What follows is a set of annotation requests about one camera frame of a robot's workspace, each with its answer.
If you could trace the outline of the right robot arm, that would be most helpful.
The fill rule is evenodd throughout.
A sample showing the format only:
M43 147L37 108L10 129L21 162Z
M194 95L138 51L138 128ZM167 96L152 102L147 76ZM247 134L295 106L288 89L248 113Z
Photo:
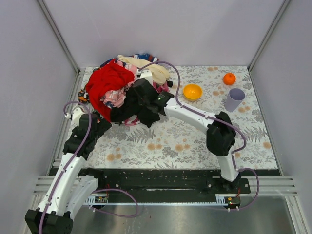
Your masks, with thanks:
M230 154L238 131L234 129L225 112L216 115L205 114L200 109L179 103L176 96L169 92L157 93L144 78L135 81L132 87L138 96L139 104L148 110L179 119L202 131L206 135L207 149L217 156L224 189L230 190L238 186L241 175Z

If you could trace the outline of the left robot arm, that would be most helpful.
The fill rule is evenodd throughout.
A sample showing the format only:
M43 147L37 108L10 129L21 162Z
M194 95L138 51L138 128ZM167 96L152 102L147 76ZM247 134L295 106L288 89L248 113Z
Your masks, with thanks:
M58 171L45 197L34 210L29 209L25 221L33 234L69 234L75 216L89 195L104 184L100 170L88 168L74 186L97 140L111 128L99 114L82 114L63 148Z

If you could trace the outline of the red cloth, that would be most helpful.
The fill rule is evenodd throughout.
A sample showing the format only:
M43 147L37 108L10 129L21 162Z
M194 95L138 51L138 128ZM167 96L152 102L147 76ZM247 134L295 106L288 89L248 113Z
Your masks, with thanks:
M98 111L105 119L111 120L111 109L100 100L108 91L119 90L129 82L134 81L135 72L127 70L118 63L116 59L94 71L85 90L89 95L92 107Z

